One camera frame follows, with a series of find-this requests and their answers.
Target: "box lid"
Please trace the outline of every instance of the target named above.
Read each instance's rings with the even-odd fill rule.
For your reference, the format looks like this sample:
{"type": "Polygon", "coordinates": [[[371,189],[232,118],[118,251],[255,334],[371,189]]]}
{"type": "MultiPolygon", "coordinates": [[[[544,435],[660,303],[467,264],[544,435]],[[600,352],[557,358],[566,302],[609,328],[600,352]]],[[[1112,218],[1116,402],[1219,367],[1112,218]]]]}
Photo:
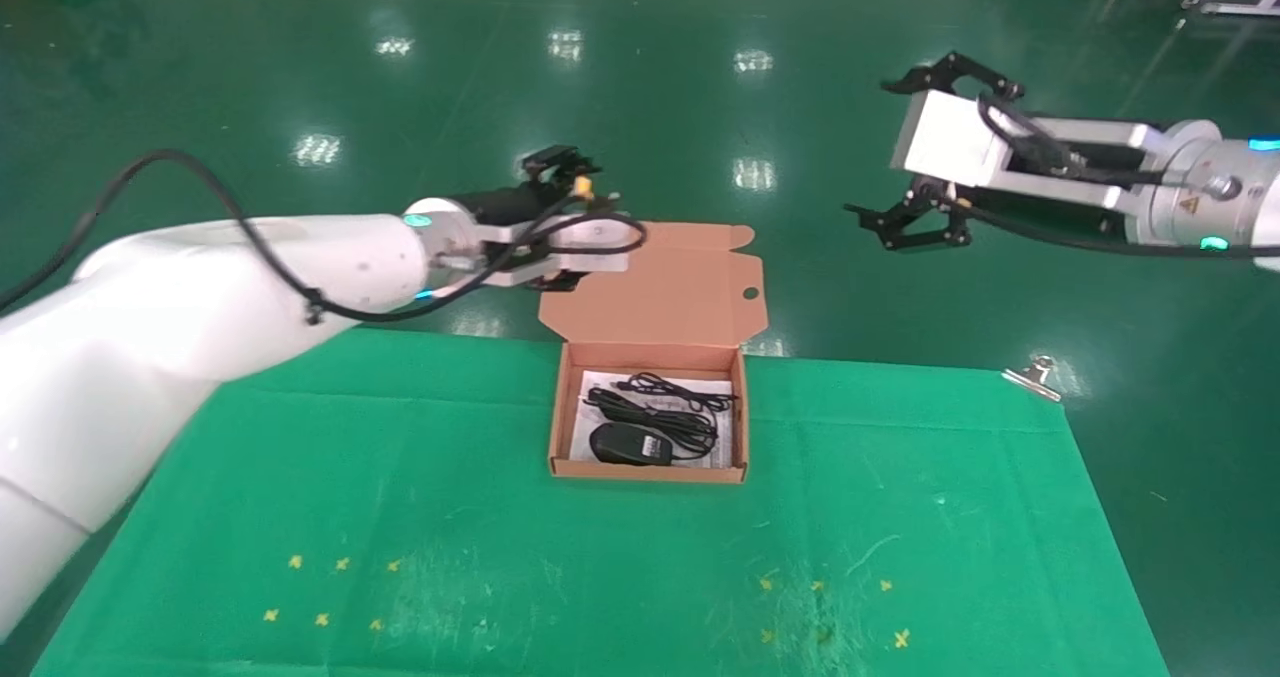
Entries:
{"type": "Polygon", "coordinates": [[[594,273],[545,293],[539,320],[576,343],[740,346],[769,325],[764,266],[736,253],[745,225],[645,221],[626,273],[594,273]]]}

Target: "robotic arm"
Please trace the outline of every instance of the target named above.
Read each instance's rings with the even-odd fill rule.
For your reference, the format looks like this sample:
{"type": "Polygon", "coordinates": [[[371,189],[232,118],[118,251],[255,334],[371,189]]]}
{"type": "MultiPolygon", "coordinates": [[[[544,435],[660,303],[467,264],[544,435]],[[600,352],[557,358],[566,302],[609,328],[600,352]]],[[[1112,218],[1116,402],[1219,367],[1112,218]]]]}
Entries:
{"type": "Polygon", "coordinates": [[[572,291],[626,270],[644,225],[594,195],[590,159],[557,147],[524,166],[516,188],[401,216],[241,215],[128,235],[0,320],[0,641],[221,381],[480,284],[572,291]]]}
{"type": "Polygon", "coordinates": [[[1142,122],[1028,116],[1014,108],[1023,86],[951,52],[883,84],[911,102],[892,166],[910,171],[900,203],[847,203],[887,250],[965,247],[968,220],[1083,250],[1139,256],[1256,259],[1280,271],[1280,152],[1262,141],[1222,139],[1207,120],[1169,129],[1142,122]],[[989,91],[955,93],[960,77],[989,91]],[[1092,239],[1028,227],[1001,212],[1052,200],[1092,221],[1092,239]],[[925,212],[947,227],[906,234],[925,212]]]}

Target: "paper sheet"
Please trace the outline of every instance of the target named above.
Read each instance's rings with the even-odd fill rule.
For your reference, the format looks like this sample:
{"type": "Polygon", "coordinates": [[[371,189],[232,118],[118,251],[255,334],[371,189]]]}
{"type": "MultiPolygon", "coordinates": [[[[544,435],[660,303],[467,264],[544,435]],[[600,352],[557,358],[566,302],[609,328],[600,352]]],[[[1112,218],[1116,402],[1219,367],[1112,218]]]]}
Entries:
{"type": "MultiPolygon", "coordinates": [[[[580,462],[599,462],[594,454],[591,454],[591,444],[589,442],[591,431],[600,425],[608,422],[604,418],[599,408],[591,407],[590,404],[584,404],[582,401],[586,399],[586,393],[591,386],[604,386],[607,390],[617,392],[614,381],[626,381],[631,375],[616,375],[616,372],[582,372],[582,389],[577,394],[577,417],[573,421],[573,440],[570,444],[568,458],[580,459],[580,462]]],[[[733,386],[728,380],[671,380],[673,384],[686,386],[686,389],[700,392],[700,393],[713,393],[713,394],[732,394],[733,386]]],[[[677,412],[687,412],[689,404],[685,399],[677,395],[645,395],[636,393],[621,393],[625,398],[631,399],[636,404],[644,404],[644,407],[653,407],[654,410],[673,410],[677,412]]],[[[733,411],[714,413],[716,417],[716,445],[712,452],[700,459],[676,459],[672,462],[673,467],[694,467],[694,468],[727,468],[732,466],[733,456],[733,411]]],[[[676,457],[689,454],[685,449],[676,448],[676,457]]]]}

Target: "green tablecloth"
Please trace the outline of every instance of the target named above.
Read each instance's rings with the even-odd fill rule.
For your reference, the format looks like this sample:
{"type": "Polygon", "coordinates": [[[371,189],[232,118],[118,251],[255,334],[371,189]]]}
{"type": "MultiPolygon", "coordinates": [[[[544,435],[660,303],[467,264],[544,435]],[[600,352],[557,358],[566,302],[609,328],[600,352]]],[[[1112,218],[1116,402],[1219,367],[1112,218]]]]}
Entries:
{"type": "Polygon", "coordinates": [[[558,346],[357,330],[225,386],[44,677],[1166,674],[1062,411],[750,358],[746,485],[557,480],[558,346]]]}

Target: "green floor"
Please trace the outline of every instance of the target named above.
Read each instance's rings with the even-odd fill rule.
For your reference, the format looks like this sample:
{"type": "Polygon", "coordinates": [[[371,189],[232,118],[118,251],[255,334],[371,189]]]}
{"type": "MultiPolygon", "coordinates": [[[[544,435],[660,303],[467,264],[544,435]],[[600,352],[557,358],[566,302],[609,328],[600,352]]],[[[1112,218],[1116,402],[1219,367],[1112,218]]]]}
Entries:
{"type": "MultiPolygon", "coordinates": [[[[755,227],[773,323],[756,354],[1057,358],[1171,672],[1272,669],[1280,417],[1258,346],[1280,276],[987,230],[961,252],[895,256],[838,209],[899,195],[884,165],[904,102],[874,84],[947,49],[1024,81],[1042,111],[1280,131],[1280,20],[1175,29],[1179,1],[0,0],[0,284],[161,145],[207,159],[253,212],[398,211],[581,145],[640,216],[755,227]],[[307,134],[340,139],[333,163],[298,165],[307,134]]],[[[219,216],[161,168],[99,241],[219,216]]],[[[413,328],[554,339],[517,291],[413,328]]]]}

